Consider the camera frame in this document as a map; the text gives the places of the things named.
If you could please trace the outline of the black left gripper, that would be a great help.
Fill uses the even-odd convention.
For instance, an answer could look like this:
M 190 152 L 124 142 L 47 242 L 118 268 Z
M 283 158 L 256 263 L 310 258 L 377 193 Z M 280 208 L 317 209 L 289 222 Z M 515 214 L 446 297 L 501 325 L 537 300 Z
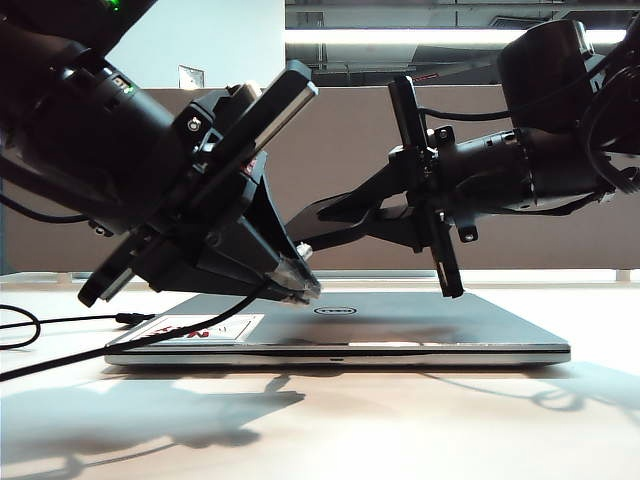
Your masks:
M 308 303 L 320 294 L 266 179 L 265 147 L 318 93 L 310 69 L 287 62 L 266 90 L 246 83 L 191 101 L 173 123 L 183 170 L 153 214 L 91 274 L 78 298 L 113 298 L 133 277 L 154 289 Z

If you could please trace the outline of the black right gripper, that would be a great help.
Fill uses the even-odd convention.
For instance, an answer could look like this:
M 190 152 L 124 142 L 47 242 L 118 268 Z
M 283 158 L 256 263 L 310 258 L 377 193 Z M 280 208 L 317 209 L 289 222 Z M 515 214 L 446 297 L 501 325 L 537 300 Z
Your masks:
M 526 198 L 528 168 L 518 164 L 523 148 L 513 131 L 463 143 L 450 125 L 429 134 L 412 80 L 398 76 L 388 89 L 401 145 L 389 152 L 386 166 L 323 208 L 319 218 L 349 215 L 365 236 L 414 252 L 428 247 L 442 294 L 457 298 L 464 287 L 450 228 L 457 228 L 462 242 L 476 241 L 477 217 Z M 402 192 L 407 207 L 375 208 Z

